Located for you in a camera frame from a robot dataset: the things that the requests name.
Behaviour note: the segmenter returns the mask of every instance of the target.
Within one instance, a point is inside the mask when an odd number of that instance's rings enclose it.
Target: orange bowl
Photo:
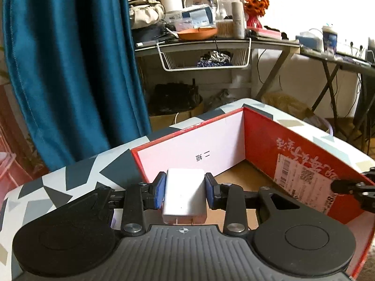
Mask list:
[[[209,28],[191,28],[185,31],[178,32],[179,38],[182,40],[204,40],[215,36],[218,29],[214,27]]]

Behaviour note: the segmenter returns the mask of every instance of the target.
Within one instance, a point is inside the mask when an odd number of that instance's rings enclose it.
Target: ironing board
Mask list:
[[[109,186],[115,190],[123,190],[139,182],[142,176],[131,149],[244,105],[309,139],[358,172],[368,171],[375,166],[374,160],[346,142],[276,108],[253,99],[241,99],[61,168],[7,193],[0,211],[0,279],[11,281],[22,273],[12,253],[12,239],[22,225],[97,187]]]

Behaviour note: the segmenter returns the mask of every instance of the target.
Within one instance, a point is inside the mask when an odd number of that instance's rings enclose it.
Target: white charger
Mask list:
[[[168,169],[163,221],[166,224],[204,224],[207,219],[203,169]]]

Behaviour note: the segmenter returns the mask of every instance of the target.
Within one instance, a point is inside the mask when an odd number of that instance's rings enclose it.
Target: white handbag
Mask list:
[[[156,0],[129,0],[131,29],[147,27],[164,19],[164,7]]]

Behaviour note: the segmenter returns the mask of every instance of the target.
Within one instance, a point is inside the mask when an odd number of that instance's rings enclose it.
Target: blue curtain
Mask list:
[[[50,170],[147,135],[128,0],[3,0],[6,60]]]

